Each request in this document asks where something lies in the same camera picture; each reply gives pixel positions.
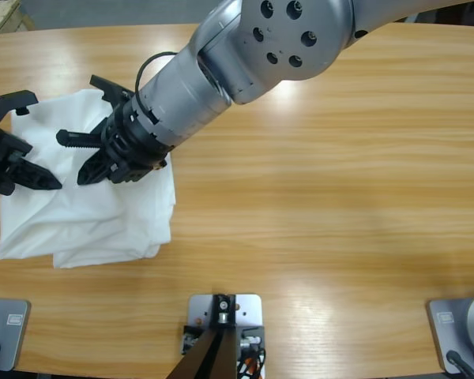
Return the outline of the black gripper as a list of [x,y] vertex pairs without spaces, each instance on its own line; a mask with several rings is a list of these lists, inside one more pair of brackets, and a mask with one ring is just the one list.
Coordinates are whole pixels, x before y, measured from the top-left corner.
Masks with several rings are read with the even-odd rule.
[[104,94],[102,100],[112,106],[112,112],[91,132],[61,129],[56,134],[64,147],[96,150],[78,171],[77,184],[87,186],[104,179],[115,184],[137,182],[149,172],[166,167],[172,147],[160,143],[157,135],[141,124],[142,116],[153,125],[159,122],[151,109],[142,102],[135,103],[132,93]]
[[[15,190],[15,183],[31,190],[62,188],[62,183],[47,168],[23,159],[31,150],[28,142],[0,129],[0,195],[9,196]],[[12,163],[13,180],[8,173]]]

